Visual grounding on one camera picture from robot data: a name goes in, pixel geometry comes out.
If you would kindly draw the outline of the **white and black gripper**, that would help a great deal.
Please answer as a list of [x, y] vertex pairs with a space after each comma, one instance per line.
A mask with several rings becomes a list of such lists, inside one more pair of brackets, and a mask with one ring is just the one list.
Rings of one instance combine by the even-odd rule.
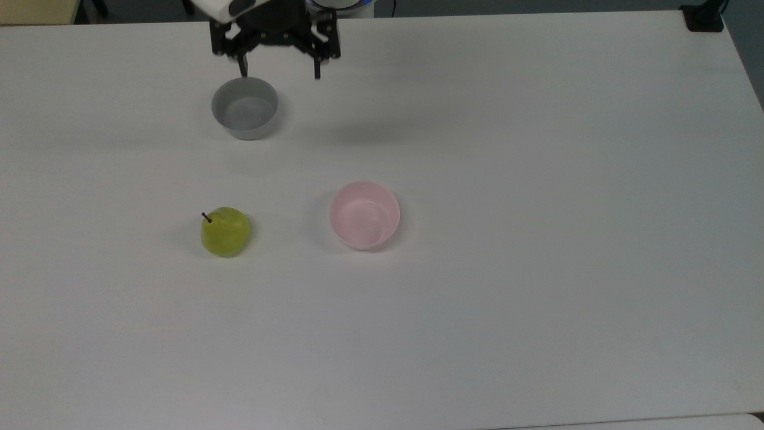
[[[235, 61], [242, 77], [249, 77], [248, 53], [263, 43], [260, 33], [291, 33], [294, 46], [313, 59], [317, 81], [322, 65], [341, 57], [335, 11], [311, 16], [304, 1], [193, 1], [193, 5], [211, 21], [213, 54]], [[232, 30], [239, 33], [229, 38]]]

